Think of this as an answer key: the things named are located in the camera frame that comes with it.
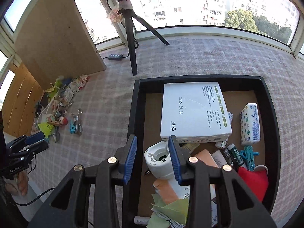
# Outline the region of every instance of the white box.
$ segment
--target white box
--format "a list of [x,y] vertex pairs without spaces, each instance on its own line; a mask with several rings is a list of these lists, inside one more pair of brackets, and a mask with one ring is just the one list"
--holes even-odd
[[224,141],[232,133],[217,82],[165,84],[161,138],[179,143]]

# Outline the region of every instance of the blue clothespin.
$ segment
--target blue clothespin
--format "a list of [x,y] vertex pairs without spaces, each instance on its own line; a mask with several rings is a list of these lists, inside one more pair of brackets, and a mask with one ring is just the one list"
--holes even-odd
[[253,171],[255,168],[254,156],[259,155],[259,152],[254,152],[252,146],[245,146],[244,150],[240,151],[240,155],[245,159],[248,170]]

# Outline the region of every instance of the red cloth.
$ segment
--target red cloth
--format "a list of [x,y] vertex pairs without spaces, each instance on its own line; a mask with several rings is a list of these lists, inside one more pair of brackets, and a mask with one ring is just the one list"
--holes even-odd
[[266,170],[253,172],[246,170],[244,167],[240,167],[238,174],[249,186],[252,192],[255,193],[259,201],[262,202],[268,188],[268,177]]

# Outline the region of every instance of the tripod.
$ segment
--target tripod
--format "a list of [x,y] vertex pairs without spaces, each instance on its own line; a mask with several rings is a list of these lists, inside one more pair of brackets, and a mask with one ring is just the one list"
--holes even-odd
[[163,38],[148,22],[146,22],[143,18],[139,17],[133,9],[121,9],[118,11],[118,14],[123,15],[126,24],[126,33],[127,33],[127,41],[129,47],[129,54],[130,54],[130,62],[132,68],[132,74],[137,74],[137,64],[136,64],[136,52],[134,46],[134,34],[133,34],[133,21],[132,17],[141,23],[144,27],[146,27],[151,33],[153,33],[156,37],[158,37],[165,45],[169,45],[167,40]]

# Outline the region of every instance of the small bottle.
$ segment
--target small bottle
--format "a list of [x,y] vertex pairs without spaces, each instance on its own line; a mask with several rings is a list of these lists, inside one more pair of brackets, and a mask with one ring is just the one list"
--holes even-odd
[[227,147],[227,149],[229,150],[230,154],[232,155],[232,158],[234,160],[234,162],[236,163],[236,165],[238,167],[244,167],[247,169],[247,166],[244,163],[244,160],[242,159],[242,156],[240,155],[238,149],[235,147],[235,145],[232,143],[231,145],[229,145]]
[[221,150],[221,152],[222,152],[224,158],[226,159],[228,165],[233,167],[233,161],[231,159],[231,155],[229,153],[229,150],[226,147],[227,141],[228,141],[228,139],[226,139],[225,141],[218,141],[217,143],[215,143],[215,146]]

